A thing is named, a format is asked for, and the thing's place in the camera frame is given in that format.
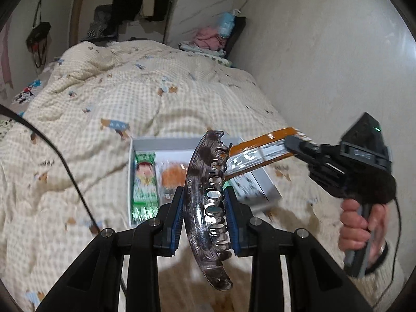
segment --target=black bag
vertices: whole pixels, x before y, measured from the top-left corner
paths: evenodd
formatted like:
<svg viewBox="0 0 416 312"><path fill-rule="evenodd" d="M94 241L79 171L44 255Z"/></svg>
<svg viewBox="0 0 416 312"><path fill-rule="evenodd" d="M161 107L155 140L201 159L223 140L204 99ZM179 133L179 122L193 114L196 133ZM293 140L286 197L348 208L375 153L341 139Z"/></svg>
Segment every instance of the black bag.
<svg viewBox="0 0 416 312"><path fill-rule="evenodd" d="M39 24L36 26L37 13L39 13ZM35 62L36 68L44 66L46 63L46 46L47 37L50 29L52 28L49 22L42 22L42 0L39 0L36 8L35 19L33 20L32 31L26 39L26 45L33 54L33 61ZM40 45L43 42L42 51L40 51Z"/></svg>

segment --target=pink cloth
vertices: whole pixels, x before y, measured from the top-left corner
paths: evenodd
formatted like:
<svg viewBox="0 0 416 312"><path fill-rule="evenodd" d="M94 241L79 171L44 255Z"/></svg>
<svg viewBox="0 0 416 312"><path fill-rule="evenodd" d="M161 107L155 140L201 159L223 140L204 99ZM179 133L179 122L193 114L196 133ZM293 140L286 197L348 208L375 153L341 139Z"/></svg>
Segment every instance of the pink cloth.
<svg viewBox="0 0 416 312"><path fill-rule="evenodd" d="M227 39L219 36L216 29L207 27L198 31L193 39L193 42L201 49L217 51L225 47Z"/></svg>

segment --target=bed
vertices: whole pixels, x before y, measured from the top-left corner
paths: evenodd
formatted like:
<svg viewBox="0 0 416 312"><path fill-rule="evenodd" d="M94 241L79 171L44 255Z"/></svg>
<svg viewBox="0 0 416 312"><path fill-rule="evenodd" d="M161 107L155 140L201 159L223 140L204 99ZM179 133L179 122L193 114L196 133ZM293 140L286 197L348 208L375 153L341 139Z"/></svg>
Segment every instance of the bed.
<svg viewBox="0 0 416 312"><path fill-rule="evenodd" d="M249 140L287 127L247 72L153 41L72 47L24 118L61 150L99 225L115 230L129 228L129 139L102 126L103 119L124 122L132 137L201 137L219 129ZM36 135L15 124L0 142L0 163L0 276L22 309L33 311L96 231L63 165ZM266 171L282 199L261 218L290 231L307 228L342 265L336 245L340 200L313 183L295 158ZM356 282L370 303L387 286L391 262ZM184 231L176 256L158 263L163 311L203 311L204 306L247 311L250 259L226 262L234 281L229 293L215 291L204 280ZM386 304L400 291L400 268L396 274Z"/></svg>

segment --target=hanging clothes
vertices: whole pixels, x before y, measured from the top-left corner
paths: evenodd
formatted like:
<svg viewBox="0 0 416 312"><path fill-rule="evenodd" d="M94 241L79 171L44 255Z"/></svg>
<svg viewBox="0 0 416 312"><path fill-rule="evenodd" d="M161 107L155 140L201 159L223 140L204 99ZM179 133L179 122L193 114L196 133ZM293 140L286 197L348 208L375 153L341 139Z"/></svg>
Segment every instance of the hanging clothes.
<svg viewBox="0 0 416 312"><path fill-rule="evenodd" d="M147 21L163 21L168 12L170 0L155 0L153 16L146 18Z"/></svg>
<svg viewBox="0 0 416 312"><path fill-rule="evenodd" d="M139 13L143 0L113 0L111 19L103 35L114 33L123 21L132 21Z"/></svg>
<svg viewBox="0 0 416 312"><path fill-rule="evenodd" d="M143 0L143 8L141 9L141 14L143 16L153 16L155 8L155 0Z"/></svg>

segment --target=green packaging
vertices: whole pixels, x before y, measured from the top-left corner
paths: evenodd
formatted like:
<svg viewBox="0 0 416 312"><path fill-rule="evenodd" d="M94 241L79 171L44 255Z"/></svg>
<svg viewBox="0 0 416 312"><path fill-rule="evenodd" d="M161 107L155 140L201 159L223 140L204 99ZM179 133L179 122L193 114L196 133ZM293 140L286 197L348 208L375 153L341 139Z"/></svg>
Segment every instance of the green packaging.
<svg viewBox="0 0 416 312"><path fill-rule="evenodd" d="M137 153L134 160L132 219L136 223L156 217L159 209L155 153Z"/></svg>

